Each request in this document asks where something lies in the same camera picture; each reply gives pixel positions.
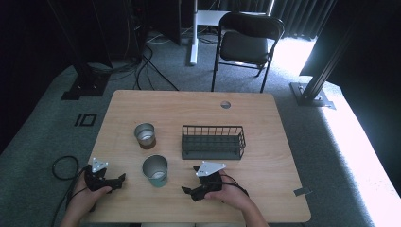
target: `human arm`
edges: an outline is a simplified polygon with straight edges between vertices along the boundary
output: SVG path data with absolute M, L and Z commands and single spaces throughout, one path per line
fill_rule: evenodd
M 219 173 L 224 182 L 234 183 L 230 177 L 227 177 L 223 170 Z M 269 226 L 256 204 L 236 186 L 224 184 L 220 191 L 209 192 L 204 196 L 204 198 L 207 200 L 219 200 L 240 210 L 245 222 L 247 223 L 247 227 Z
M 60 227 L 79 226 L 80 220 L 92 209 L 97 200 L 99 200 L 102 196 L 106 195 L 111 190 L 111 187 L 105 186 L 98 189 L 97 191 L 91 191 L 89 188 L 87 188 L 83 174 L 81 174 L 73 192 L 73 195 L 75 196 L 70 200 L 68 204 Z

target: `gray cup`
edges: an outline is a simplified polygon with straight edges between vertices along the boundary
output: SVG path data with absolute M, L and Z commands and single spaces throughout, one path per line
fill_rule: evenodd
M 154 134 L 154 127 L 150 123 L 142 123 L 136 126 L 133 134 L 143 149 L 150 149 L 156 145 L 156 137 Z
M 167 159 L 158 154 L 149 156 L 142 164 L 142 172 L 155 187 L 166 185 L 167 170 Z

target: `chair backrest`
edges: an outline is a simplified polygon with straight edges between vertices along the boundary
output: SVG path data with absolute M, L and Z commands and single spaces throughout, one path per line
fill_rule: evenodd
M 230 28 L 237 32 L 258 38 L 278 41 L 284 33 L 281 20 L 267 15 L 228 12 L 219 21 L 219 30 Z

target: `wire basket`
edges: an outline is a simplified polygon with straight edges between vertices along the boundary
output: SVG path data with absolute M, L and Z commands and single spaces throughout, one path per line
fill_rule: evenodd
M 242 126 L 183 126 L 184 160 L 240 160 L 245 146 Z

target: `table hole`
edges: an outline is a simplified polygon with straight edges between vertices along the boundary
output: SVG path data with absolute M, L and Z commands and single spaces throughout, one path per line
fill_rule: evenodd
M 221 106 L 222 108 L 224 108 L 224 109 L 230 109 L 231 103 L 230 103 L 229 101 L 222 101 L 222 102 L 220 103 L 220 106 Z

